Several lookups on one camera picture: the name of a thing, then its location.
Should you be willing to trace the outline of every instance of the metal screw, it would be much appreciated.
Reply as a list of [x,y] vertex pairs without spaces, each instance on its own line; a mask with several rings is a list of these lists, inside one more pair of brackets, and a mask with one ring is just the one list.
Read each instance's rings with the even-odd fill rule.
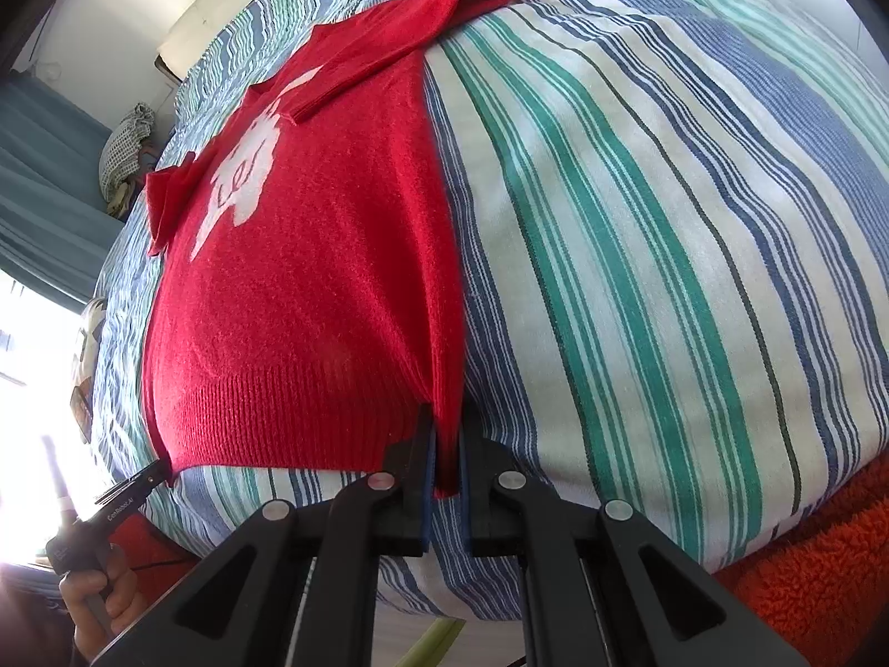
[[262,507],[262,516],[268,521],[280,521],[288,514],[290,514],[290,504],[282,499],[275,499]]
[[367,478],[367,485],[375,492],[388,492],[394,486],[394,476],[388,471],[378,471]]
[[633,507],[625,501],[615,499],[606,504],[606,514],[615,521],[627,521],[633,516]]
[[497,477],[497,481],[500,486],[504,489],[509,489],[510,491],[521,489],[528,483],[525,475],[520,471],[504,471]]

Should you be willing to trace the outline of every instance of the black cable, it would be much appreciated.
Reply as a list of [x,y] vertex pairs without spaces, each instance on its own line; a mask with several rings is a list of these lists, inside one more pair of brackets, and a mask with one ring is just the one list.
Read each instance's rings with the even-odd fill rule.
[[134,566],[132,568],[133,572],[139,572],[142,569],[153,569],[156,566],[175,566],[179,564],[191,564],[191,559],[170,559],[166,562],[151,562],[150,564],[142,564],[139,566]]

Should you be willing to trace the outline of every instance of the human hand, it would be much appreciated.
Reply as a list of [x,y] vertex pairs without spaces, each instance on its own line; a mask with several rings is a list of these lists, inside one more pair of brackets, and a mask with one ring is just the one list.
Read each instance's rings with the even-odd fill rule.
[[94,660],[109,642],[108,634],[86,605],[87,597],[99,594],[108,580],[111,581],[114,589],[105,601],[105,608],[111,618],[114,637],[148,608],[148,603],[139,592],[136,572],[129,568],[126,554],[117,544],[111,545],[106,571],[108,577],[102,572],[68,572],[59,584],[61,597],[74,621],[74,645],[87,661]]

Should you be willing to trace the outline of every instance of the striped bedspread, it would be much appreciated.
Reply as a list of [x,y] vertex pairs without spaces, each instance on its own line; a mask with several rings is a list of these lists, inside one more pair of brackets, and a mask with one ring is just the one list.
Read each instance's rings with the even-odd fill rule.
[[[313,23],[383,0],[255,0],[179,91],[162,165],[199,150]],[[517,0],[427,53],[462,256],[467,388],[487,435],[572,501],[620,497],[711,570],[766,544],[885,446],[889,99],[784,0]],[[96,452],[151,461],[139,361],[162,264],[139,201],[108,258]],[[204,554],[273,497],[352,473],[207,466],[148,516]],[[469,560],[459,499],[379,599],[519,616]]]

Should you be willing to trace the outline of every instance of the curtain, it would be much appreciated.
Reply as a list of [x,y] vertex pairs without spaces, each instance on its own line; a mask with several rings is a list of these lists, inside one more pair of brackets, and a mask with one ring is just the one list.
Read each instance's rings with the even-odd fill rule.
[[0,82],[0,270],[74,311],[122,225],[99,191],[109,135],[29,73]]

